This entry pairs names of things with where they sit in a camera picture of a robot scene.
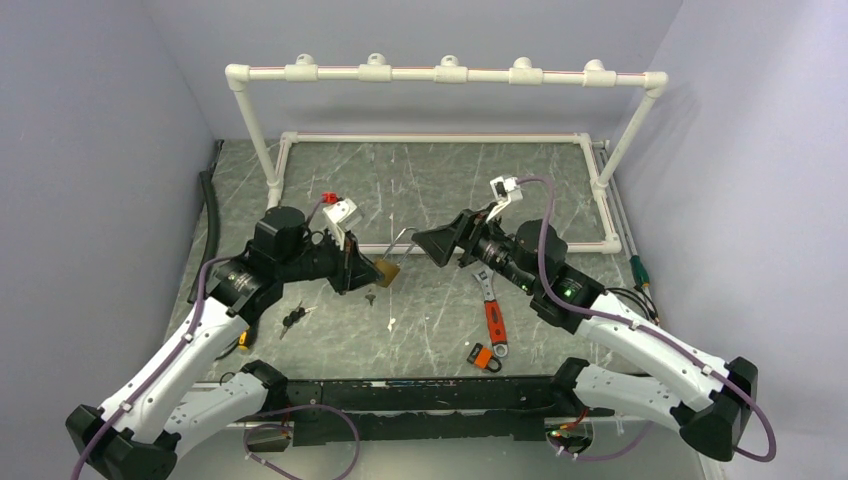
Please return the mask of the black key bunch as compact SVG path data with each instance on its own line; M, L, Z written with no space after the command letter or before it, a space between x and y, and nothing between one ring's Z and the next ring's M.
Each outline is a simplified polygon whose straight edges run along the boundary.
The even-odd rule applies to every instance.
M283 340L288 333L288 331L298 323L302 318L304 318L307 314L313 312L316 309L316 306L304 307L303 302L299 302L298 305L292 309L283 319L282 329L280 331L279 339Z

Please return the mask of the small orange black padlock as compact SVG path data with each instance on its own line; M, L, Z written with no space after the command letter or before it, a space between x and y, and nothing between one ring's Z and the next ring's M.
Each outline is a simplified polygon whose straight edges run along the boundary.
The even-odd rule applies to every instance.
M502 370L502 362L494 353L482 345L476 343L470 350L466 362L476 368L490 373L499 373Z

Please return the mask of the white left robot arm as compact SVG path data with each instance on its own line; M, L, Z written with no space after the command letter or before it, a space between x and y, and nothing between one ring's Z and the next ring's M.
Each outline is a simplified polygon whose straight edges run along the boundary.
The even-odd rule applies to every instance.
M223 350L254 327L289 283L326 280L338 294L382 279L360 251L354 201L317 205L323 230L290 206L266 211L243 251L203 264L187 319L142 369L97 406L80 405L66 427L79 457L108 479L164 479L196 445L236 420L279 417L290 404L287 377L255 360L201 398L185 395Z

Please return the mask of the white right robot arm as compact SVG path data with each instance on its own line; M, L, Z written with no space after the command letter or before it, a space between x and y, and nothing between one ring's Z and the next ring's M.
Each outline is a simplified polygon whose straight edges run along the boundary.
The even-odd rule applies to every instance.
M513 234L487 211L463 210L451 223L416 232L413 242L439 267L456 249L458 263L476 261L530 296L549 325L622 355L643 376L619 374L569 357L551 379L557 411L615 410L677 432L698 453L728 462L756 397L757 367L743 357L725 361L681 343L629 309L598 281L566 262L567 243L542 220Z

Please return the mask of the brass padlock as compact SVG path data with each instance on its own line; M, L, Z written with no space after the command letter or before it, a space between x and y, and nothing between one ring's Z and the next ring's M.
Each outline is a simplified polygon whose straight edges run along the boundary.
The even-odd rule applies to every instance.
M376 285L378 287L388 288L394 281L394 279L397 277L401 270L401 264L406 260L406 258L411 254L412 250L415 248L415 243L412 241L412 236L417 231L418 228L416 227L406 227L402 229L389 243L386 250L383 252L383 255L374 262L374 266L382 275L381 279L376 282ZM389 256L394 253L395 248L398 246L399 242L404 238L405 235L409 236L409 243L403 251L400 259L390 260Z

